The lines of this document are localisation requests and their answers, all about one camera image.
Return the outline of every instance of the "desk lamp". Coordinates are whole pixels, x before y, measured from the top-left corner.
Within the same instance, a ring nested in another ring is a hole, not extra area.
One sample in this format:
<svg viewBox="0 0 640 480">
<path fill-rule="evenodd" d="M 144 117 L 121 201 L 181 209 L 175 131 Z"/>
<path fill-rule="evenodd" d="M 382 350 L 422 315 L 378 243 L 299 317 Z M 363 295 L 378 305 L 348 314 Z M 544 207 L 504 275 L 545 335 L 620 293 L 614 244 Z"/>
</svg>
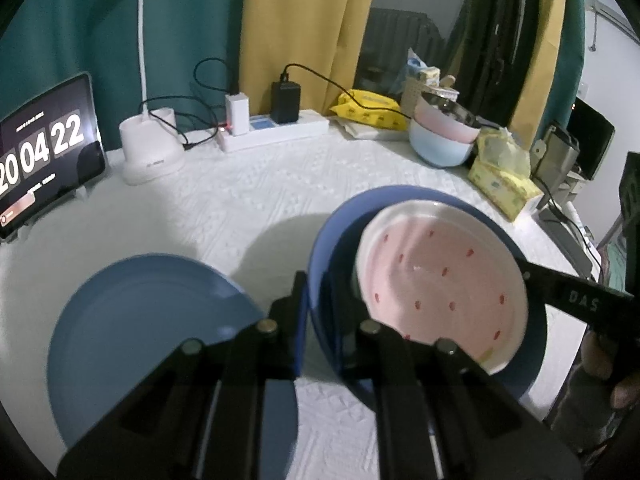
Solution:
<svg viewBox="0 0 640 480">
<path fill-rule="evenodd" d="M 176 131 L 172 108 L 149 111 L 146 105 L 145 47 L 143 37 L 144 0 L 138 0 L 138 59 L 142 86 L 142 113 L 120 123 L 120 139 L 125 155 L 123 174 L 130 184 L 141 184 L 173 173 L 184 165 L 184 149 Z"/>
</svg>

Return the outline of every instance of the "pink bowl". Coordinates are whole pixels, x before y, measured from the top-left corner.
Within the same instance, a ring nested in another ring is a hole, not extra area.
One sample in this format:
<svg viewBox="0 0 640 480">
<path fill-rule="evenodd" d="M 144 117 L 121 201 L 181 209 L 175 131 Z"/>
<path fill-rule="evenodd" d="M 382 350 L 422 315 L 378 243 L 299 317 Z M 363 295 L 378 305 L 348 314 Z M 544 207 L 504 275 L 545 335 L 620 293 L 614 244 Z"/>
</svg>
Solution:
<svg viewBox="0 0 640 480">
<path fill-rule="evenodd" d="M 370 316 L 407 339 L 453 339 L 491 374 L 520 347 L 528 315 L 520 269 L 460 209 L 427 200 L 383 209 L 362 234 L 356 273 Z"/>
<path fill-rule="evenodd" d="M 466 124 L 447 117 L 438 108 L 431 106 L 422 98 L 415 105 L 414 120 L 427 130 L 445 139 L 456 140 L 464 144 L 471 144 L 476 140 L 479 128 L 471 128 Z"/>
</svg>

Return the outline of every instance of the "clock display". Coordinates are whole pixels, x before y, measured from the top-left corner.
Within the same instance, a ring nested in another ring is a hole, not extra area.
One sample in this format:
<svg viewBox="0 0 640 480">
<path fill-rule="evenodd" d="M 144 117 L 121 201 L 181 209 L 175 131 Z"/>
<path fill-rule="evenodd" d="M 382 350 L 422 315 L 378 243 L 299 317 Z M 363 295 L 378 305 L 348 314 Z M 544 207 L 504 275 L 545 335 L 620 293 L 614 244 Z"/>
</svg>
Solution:
<svg viewBox="0 0 640 480">
<path fill-rule="evenodd" d="M 106 168 L 88 74 L 0 123 L 0 237 Z"/>
</svg>

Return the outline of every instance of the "yellow curtain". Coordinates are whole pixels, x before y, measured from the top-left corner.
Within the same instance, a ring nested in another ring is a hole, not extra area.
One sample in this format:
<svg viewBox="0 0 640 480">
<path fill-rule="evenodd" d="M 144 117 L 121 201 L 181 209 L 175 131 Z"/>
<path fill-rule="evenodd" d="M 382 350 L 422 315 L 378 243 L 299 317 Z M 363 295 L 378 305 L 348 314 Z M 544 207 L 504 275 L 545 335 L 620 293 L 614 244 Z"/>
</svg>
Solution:
<svg viewBox="0 0 640 480">
<path fill-rule="evenodd" d="M 565 0 L 540 0 L 538 31 L 529 70 L 509 129 L 530 148 L 545 111 L 558 61 Z"/>
<path fill-rule="evenodd" d="M 297 62 L 346 88 L 353 85 L 371 0 L 244 0 L 240 39 L 240 89 L 251 113 L 270 110 L 271 83 Z M 339 94 L 299 68 L 290 79 L 302 86 L 300 106 L 327 111 Z"/>
</svg>

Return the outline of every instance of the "blue plate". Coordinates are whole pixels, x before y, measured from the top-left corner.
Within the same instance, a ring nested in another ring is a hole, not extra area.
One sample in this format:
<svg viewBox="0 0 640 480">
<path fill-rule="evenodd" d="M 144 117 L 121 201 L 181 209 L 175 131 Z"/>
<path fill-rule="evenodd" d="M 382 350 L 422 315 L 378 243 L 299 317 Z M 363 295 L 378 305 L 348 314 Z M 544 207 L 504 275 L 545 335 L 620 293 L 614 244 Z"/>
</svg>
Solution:
<svg viewBox="0 0 640 480">
<path fill-rule="evenodd" d="M 308 267 L 308 303 L 318 341 L 334 370 L 339 373 L 340 340 L 334 327 L 331 304 L 321 298 L 322 276 L 331 262 L 335 272 L 350 278 L 360 236 L 366 225 L 385 207 L 405 200 L 437 200 L 465 211 L 484 222 L 514 256 L 524 258 L 516 243 L 493 220 L 475 207 L 446 193 L 415 186 L 386 186 L 368 190 L 342 204 L 325 222 L 311 251 Z M 494 375 L 516 399 L 523 396 L 538 376 L 546 348 L 546 311 L 538 298 L 529 295 L 529 317 L 524 339 L 509 364 Z M 370 381 L 348 383 L 353 393 L 370 408 L 374 396 Z"/>
<path fill-rule="evenodd" d="M 228 278 L 168 254 L 117 262 L 69 300 L 49 347 L 53 416 L 67 446 L 76 443 L 183 340 L 228 340 L 264 314 Z M 260 478 L 284 479 L 298 437 L 293 384 L 268 381 Z"/>
</svg>

